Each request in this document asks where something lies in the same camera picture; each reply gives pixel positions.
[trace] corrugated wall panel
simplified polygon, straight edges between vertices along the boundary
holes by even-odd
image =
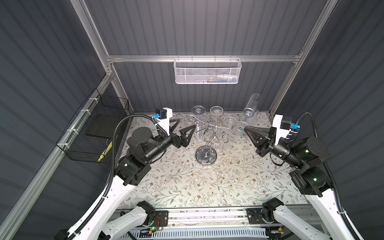
[[[291,63],[243,63],[238,84],[176,84],[172,63],[115,63],[135,112],[170,107],[190,111],[220,105],[225,111],[244,109],[253,93],[261,94],[259,110],[267,110]]]
[[[325,0],[86,0],[110,55],[297,54]]]
[[[0,1],[0,15],[2,222],[105,71],[69,1]],[[53,239],[88,208],[107,175],[106,165],[65,158],[15,239]]]
[[[384,194],[384,2],[339,0],[277,114],[311,112],[333,158],[343,207],[381,239]],[[310,136],[303,119],[301,137]]]

